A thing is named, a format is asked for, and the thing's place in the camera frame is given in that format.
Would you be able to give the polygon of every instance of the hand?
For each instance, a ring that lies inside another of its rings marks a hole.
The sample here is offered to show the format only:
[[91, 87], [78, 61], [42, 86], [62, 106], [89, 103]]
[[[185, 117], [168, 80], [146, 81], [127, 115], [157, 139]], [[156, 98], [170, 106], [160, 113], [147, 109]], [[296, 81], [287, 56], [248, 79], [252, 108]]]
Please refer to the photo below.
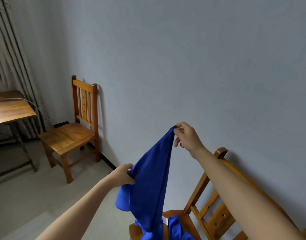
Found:
[[195, 129], [185, 122], [180, 122], [176, 124], [176, 129], [173, 130], [174, 134], [177, 135], [174, 141], [174, 146], [180, 146], [187, 149], [191, 157], [196, 158], [196, 152], [199, 149], [205, 149], [204, 145], [200, 141]]
[[113, 187], [119, 187], [124, 184], [135, 184], [135, 180], [128, 175], [129, 169], [133, 164], [122, 164], [106, 177], [111, 181]]

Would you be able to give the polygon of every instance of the chair leg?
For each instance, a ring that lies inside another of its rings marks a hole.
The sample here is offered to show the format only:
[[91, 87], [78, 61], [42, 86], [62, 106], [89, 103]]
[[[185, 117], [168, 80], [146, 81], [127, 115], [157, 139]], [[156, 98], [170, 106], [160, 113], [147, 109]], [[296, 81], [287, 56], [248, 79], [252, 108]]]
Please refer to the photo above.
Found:
[[70, 184], [71, 182], [73, 182], [73, 177], [72, 177], [71, 168], [68, 164], [67, 156], [62, 155], [61, 159], [62, 159], [62, 166], [65, 173], [66, 181], [68, 184]]
[[45, 143], [42, 142], [42, 144], [43, 144], [49, 165], [51, 166], [51, 168], [54, 168], [56, 166], [56, 163], [52, 159], [52, 150], [48, 148], [48, 146]]
[[99, 137], [98, 138], [95, 138], [94, 140], [94, 143], [95, 143], [95, 150], [96, 150], [96, 162], [99, 162], [101, 159], [101, 149], [99, 148], [99, 145], [100, 145], [100, 139]]

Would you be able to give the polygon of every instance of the white clothing tag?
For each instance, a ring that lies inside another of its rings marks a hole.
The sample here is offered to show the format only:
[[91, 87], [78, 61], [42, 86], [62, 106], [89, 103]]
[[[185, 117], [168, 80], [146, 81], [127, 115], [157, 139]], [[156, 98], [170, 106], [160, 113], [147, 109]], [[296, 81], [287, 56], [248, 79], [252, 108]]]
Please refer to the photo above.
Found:
[[162, 216], [162, 221], [163, 221], [163, 223], [164, 223], [165, 225], [168, 226], [168, 223], [169, 223], [169, 219], [168, 219], [168, 218]]

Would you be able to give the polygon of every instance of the furniture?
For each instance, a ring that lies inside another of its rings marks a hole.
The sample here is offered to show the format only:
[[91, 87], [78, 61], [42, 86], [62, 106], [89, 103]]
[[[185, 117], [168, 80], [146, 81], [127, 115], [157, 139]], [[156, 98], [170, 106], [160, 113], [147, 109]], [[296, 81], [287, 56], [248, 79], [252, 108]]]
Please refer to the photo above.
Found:
[[[2, 97], [3, 98], [16, 97], [21, 99], [24, 98], [19, 91], [0, 92], [0, 98]], [[21, 136], [19, 134], [18, 124], [16, 122], [17, 120], [26, 119], [35, 115], [36, 115], [35, 111], [31, 108], [31, 106], [28, 104], [27, 101], [15, 100], [15, 99], [0, 99], [0, 124], [9, 125], [13, 134], [13, 136], [10, 138], [0, 140], [0, 143], [2, 143], [3, 141], [9, 141], [11, 139], [15, 139], [20, 143], [27, 157], [26, 162], [23, 162], [20, 165], [17, 165], [11, 169], [1, 172], [0, 177], [7, 173], [11, 173], [17, 169], [20, 169], [22, 167], [25, 167], [27, 165], [31, 165], [33, 170], [37, 172], [37, 168], [35, 167], [32, 159], [30, 158], [27, 149], [21, 139]]]
[[[214, 155], [232, 172], [234, 172], [239, 178], [245, 181], [247, 184], [252, 186], [255, 190], [260, 192], [268, 201], [270, 201], [283, 215], [285, 215], [290, 222], [292, 220], [286, 214], [286, 212], [267, 194], [265, 193], [258, 185], [255, 184], [249, 177], [247, 177], [241, 170], [239, 170], [233, 163], [226, 160], [224, 158], [225, 154], [227, 153], [226, 148], [219, 148], [216, 150]], [[203, 173], [201, 179], [199, 180], [193, 194], [191, 195], [190, 199], [188, 200], [184, 210], [170, 210], [162, 213], [162, 216], [166, 218], [171, 218], [175, 215], [179, 217], [179, 221], [183, 228], [184, 232], [189, 232], [192, 237], [196, 240], [201, 240], [189, 214], [192, 212], [196, 217], [199, 225], [201, 226], [204, 234], [206, 235], [207, 239], [209, 240], [219, 240], [222, 235], [230, 228], [230, 226], [235, 222], [235, 219], [232, 217], [231, 213], [228, 211], [225, 203], [222, 203], [215, 209], [213, 215], [210, 219], [206, 222], [203, 217], [206, 215], [210, 207], [214, 204], [216, 199], [219, 197], [219, 194], [216, 190], [213, 191], [211, 196], [208, 198], [206, 203], [204, 204], [201, 210], [198, 210], [195, 206], [197, 200], [201, 196], [203, 190], [206, 188], [210, 179], [207, 177], [206, 173]], [[129, 226], [129, 233], [131, 240], [140, 239], [143, 235], [142, 229], [139, 226], [131, 224]], [[168, 240], [168, 228], [166, 225], [163, 224], [163, 240]], [[248, 237], [245, 235], [243, 231], [241, 231], [234, 240], [246, 240]]]
[[[71, 89], [75, 123], [66, 124], [38, 135], [43, 142], [50, 166], [60, 165], [64, 170], [67, 183], [73, 181], [71, 167], [93, 153], [96, 155], [97, 162], [101, 160], [97, 122], [97, 84], [89, 85], [76, 80], [76, 76], [72, 76]], [[89, 125], [92, 130], [81, 125], [80, 122]], [[95, 141], [95, 149], [69, 164], [67, 154], [92, 140]], [[59, 154], [61, 160], [55, 159], [52, 152]]]

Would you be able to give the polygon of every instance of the curtain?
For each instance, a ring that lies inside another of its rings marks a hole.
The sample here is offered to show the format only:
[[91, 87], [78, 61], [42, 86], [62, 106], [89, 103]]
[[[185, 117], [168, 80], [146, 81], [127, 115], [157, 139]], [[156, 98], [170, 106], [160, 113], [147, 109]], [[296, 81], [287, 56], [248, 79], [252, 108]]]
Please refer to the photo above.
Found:
[[[43, 112], [32, 108], [37, 116], [18, 121], [20, 133], [24, 138], [36, 138], [51, 124], [43, 101], [31, 75], [29, 66], [14, 27], [11, 7], [8, 0], [0, 0], [0, 92], [19, 90], [25, 99], [36, 104]], [[11, 135], [7, 125], [0, 125], [0, 140]]]

